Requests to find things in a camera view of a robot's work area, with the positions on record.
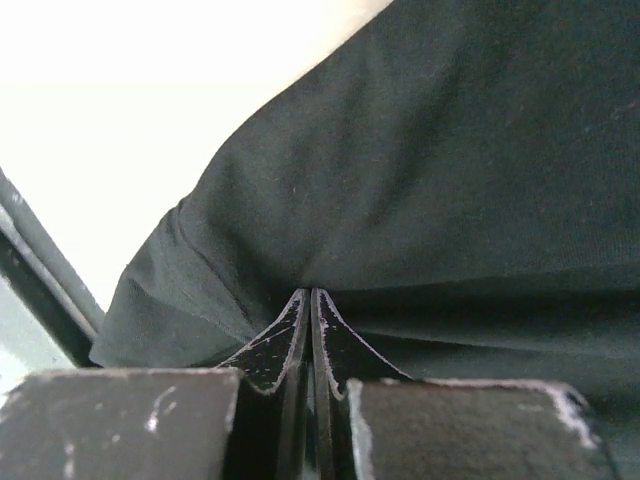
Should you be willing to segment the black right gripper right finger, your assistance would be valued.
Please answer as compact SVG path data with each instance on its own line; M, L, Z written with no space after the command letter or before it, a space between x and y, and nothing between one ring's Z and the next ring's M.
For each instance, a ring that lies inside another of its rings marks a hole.
M310 297L316 458L323 479L615 479L585 399L564 383L416 380L330 295Z

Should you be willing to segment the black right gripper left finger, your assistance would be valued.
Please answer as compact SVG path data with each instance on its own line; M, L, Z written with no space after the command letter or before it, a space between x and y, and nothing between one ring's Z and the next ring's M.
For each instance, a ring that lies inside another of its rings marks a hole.
M53 370L1 403L5 479L299 479L310 294L213 368Z

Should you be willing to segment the black t-shirt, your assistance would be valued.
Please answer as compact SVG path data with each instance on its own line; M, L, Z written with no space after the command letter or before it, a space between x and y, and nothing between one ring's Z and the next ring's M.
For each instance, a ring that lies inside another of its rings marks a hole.
M217 151L90 357L214 365L314 287L412 376L576 387L637 478L638 3L391 3Z

